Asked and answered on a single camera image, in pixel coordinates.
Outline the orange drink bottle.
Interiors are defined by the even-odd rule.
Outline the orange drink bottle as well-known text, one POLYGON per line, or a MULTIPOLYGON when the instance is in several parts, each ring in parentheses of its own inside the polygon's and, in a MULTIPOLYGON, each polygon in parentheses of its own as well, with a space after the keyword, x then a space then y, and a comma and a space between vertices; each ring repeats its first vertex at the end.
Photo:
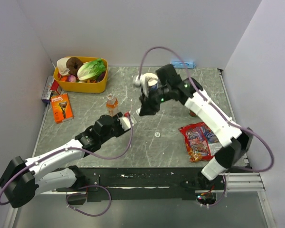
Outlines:
POLYGON ((113 94, 107 96, 106 107, 110 116, 115 116, 118 112, 118 101, 113 94))

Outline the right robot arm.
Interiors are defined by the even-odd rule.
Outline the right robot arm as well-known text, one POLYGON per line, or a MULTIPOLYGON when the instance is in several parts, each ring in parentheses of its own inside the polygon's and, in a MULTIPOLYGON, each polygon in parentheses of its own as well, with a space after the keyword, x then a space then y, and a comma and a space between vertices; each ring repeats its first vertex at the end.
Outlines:
POLYGON ((155 115, 162 103, 174 100, 194 112, 206 124, 222 146, 198 177, 199 186, 207 190, 214 185, 217 176, 230 169, 249 149, 252 131, 242 129, 228 117, 194 78, 187 76, 182 79, 173 65, 165 65, 155 74, 161 83, 156 89, 148 88, 148 80, 153 77, 138 75, 133 79, 133 84, 139 86, 142 92, 139 116, 155 115))

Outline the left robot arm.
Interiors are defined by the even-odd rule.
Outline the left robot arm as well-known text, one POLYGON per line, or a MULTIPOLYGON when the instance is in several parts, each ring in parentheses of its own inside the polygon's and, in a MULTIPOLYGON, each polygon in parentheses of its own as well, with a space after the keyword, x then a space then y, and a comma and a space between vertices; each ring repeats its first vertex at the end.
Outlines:
POLYGON ((129 113, 111 117, 102 115, 95 124, 86 128, 66 144, 43 155, 12 159, 0 178, 0 196, 5 195, 7 204, 20 208, 36 195, 50 190, 67 188, 81 190, 86 178, 77 166, 62 169, 62 165, 96 154, 102 144, 126 132, 133 133, 137 121, 129 113))

